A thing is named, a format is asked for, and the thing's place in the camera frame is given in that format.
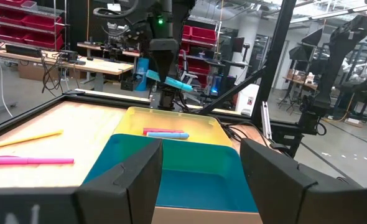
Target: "concrete floor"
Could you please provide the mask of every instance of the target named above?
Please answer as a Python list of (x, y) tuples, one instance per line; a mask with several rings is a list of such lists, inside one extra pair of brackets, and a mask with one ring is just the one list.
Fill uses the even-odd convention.
[[(16, 67), (5, 67), (4, 71), (4, 98), (6, 102), (17, 101), (17, 105), (11, 108), (11, 113), (16, 116), (31, 108), (34, 108), (53, 96), (49, 92), (41, 94), (42, 83), (33, 80), (19, 78)], [(75, 80), (69, 80), (70, 88), (76, 88)], [(93, 83), (80, 85), (80, 88), (90, 89)], [(132, 92), (120, 90), (120, 85), (107, 83), (104, 91), (146, 97), (149, 92)], [(296, 122), (300, 114), (286, 111), (288, 106), (279, 109), (278, 98), (285, 91), (272, 91), (269, 97), (269, 112), (271, 119)], [(0, 123), (9, 119), (6, 111), (0, 113)], [(363, 187), (367, 187), (367, 123), (363, 128), (356, 128), (345, 123), (326, 123), (326, 136), (305, 136), (299, 147), (295, 159), (311, 168), (319, 170), (332, 177), (347, 177)]]

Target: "computer monitor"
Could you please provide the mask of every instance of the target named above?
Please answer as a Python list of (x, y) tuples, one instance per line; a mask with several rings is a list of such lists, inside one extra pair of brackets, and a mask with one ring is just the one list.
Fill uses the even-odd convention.
[(232, 51), (241, 53), (243, 51), (244, 37), (235, 37), (232, 39)]

